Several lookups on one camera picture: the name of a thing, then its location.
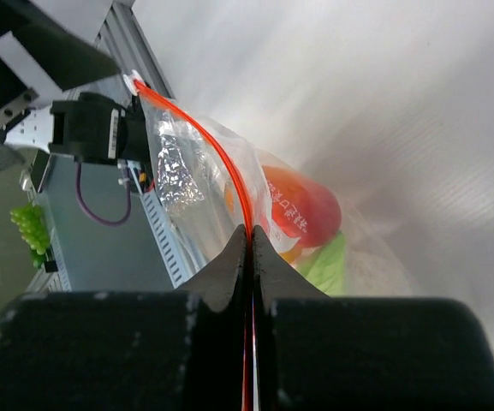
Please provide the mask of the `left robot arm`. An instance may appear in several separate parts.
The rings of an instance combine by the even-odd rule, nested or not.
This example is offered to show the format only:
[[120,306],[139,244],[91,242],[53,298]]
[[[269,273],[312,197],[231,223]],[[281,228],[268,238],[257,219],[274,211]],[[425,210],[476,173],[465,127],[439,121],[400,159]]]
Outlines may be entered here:
[[[63,91],[118,75],[102,51],[65,30],[30,1],[0,1],[0,38],[11,35]],[[34,107],[39,93],[0,57],[0,170],[22,161],[20,146],[78,162],[147,161],[145,118],[94,92]]]

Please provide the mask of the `clear zip top bag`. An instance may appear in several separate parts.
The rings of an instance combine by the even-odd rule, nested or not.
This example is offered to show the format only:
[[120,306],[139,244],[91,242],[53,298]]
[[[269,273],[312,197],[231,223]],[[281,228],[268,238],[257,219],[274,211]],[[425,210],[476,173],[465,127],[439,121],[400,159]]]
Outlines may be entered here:
[[[249,211],[244,217],[231,217],[224,204],[225,182],[235,182],[243,207],[248,208],[250,199],[260,198],[266,186],[262,165],[295,169],[222,124],[188,113],[152,90],[139,74],[126,75],[124,82],[139,100],[146,119],[152,168],[149,188],[191,241],[200,267],[206,265],[223,250],[235,228],[246,227],[251,218]],[[347,237],[350,247],[395,261],[408,275],[414,292],[413,279],[366,220],[348,200],[329,190],[342,209],[338,233]]]

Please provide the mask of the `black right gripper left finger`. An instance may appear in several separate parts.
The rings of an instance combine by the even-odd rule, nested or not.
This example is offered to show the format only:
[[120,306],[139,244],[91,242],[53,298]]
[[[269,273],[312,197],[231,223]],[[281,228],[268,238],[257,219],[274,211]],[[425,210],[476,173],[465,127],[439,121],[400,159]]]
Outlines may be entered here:
[[0,314],[0,410],[241,410],[247,236],[170,292],[28,293]]

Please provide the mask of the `orange red mango toy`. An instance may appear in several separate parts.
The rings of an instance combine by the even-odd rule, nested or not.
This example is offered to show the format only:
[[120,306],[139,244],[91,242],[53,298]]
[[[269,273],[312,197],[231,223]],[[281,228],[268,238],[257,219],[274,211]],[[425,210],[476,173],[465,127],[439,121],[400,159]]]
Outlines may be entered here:
[[281,165],[264,164],[266,186],[261,197],[243,207],[235,182],[223,186],[224,204],[233,219],[251,213],[247,233],[259,226],[265,230],[274,250],[284,253],[293,247],[317,248],[331,241],[342,225],[342,209],[325,186]]

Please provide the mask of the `yellow orange mango toy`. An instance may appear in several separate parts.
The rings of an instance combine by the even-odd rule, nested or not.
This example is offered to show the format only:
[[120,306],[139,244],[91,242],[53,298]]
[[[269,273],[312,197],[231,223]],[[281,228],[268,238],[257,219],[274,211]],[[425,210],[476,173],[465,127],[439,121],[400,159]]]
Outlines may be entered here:
[[313,248],[293,247],[287,252],[279,253],[279,256],[288,264],[297,266],[306,260],[313,253]]

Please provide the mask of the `white green cauliflower toy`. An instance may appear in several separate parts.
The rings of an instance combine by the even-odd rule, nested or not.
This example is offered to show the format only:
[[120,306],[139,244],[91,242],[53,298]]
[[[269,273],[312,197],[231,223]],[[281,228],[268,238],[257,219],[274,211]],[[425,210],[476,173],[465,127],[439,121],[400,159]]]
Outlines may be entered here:
[[293,267],[316,289],[338,296],[409,296],[408,275],[392,259],[350,247],[339,232],[322,247],[301,255]]

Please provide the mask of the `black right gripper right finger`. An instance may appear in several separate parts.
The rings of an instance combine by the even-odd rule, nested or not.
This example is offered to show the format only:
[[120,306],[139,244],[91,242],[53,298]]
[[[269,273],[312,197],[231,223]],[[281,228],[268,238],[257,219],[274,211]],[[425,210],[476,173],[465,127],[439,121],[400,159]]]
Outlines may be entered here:
[[494,410],[494,355],[465,304],[339,297],[252,233],[263,410]]

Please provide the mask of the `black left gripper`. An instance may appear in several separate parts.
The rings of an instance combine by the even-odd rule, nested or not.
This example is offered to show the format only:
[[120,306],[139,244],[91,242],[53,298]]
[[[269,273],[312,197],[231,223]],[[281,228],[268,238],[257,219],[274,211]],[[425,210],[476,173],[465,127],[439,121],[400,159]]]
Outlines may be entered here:
[[[0,1],[0,38],[7,34],[63,91],[118,74],[108,54],[64,29],[31,1]],[[31,114],[38,97],[0,57],[0,141]]]

